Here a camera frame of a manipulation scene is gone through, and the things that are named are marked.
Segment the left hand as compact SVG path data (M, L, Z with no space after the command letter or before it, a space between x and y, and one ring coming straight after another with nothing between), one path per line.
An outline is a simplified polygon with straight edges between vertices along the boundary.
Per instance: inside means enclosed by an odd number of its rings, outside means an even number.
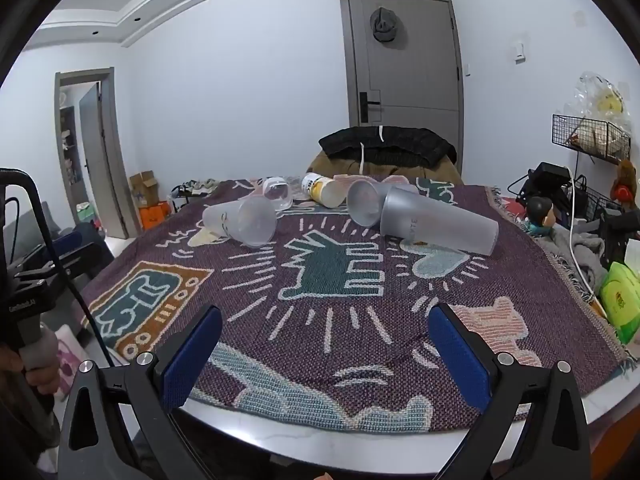
M24 368L21 357L6 346L0 349L0 368L2 372L21 374ZM41 394L55 394L60 386L60 362L53 356L52 361L44 367L33 368L26 372L26 382L36 387Z

